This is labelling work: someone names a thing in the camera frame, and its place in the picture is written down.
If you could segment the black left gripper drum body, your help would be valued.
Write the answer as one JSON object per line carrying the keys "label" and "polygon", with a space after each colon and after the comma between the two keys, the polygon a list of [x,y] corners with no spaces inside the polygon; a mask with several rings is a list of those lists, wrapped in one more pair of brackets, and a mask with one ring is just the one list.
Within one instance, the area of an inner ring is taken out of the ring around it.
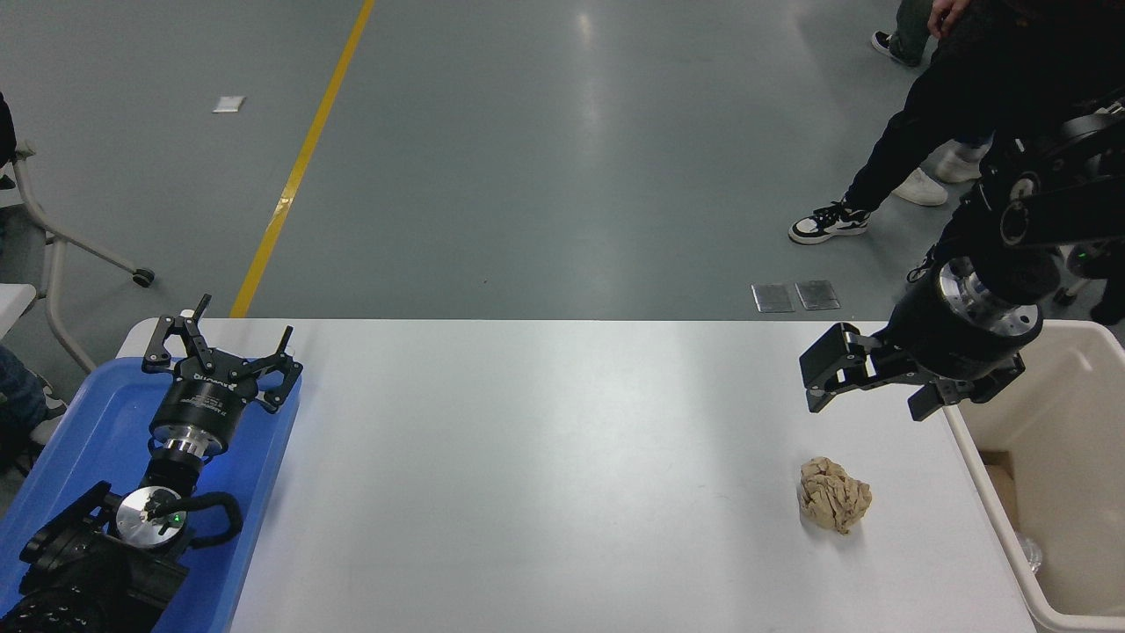
{"label": "black left gripper drum body", "polygon": [[172,374],[162,403],[158,405],[148,432],[154,438],[171,437],[172,429],[192,427],[210,436],[215,446],[227,446],[245,406],[258,394],[260,372],[237,356],[182,358],[176,365],[148,361],[148,372]]}

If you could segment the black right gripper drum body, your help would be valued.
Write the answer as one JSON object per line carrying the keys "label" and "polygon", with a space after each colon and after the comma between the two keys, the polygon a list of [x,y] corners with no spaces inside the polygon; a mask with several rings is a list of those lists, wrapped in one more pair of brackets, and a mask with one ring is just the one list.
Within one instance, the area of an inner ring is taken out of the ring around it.
{"label": "black right gripper drum body", "polygon": [[922,278],[896,305],[881,340],[904,350],[935,376],[971,381],[1023,349],[1023,313],[1010,311],[984,324],[968,320],[946,300],[940,278]]}

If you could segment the person's hand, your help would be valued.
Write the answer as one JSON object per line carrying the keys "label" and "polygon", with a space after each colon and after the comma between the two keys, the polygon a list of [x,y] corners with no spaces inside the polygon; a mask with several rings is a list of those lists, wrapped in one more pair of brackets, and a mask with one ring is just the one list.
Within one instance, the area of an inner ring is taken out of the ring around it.
{"label": "person's hand", "polygon": [[932,15],[927,20],[927,29],[933,39],[940,40],[948,36],[969,4],[971,0],[933,0]]}

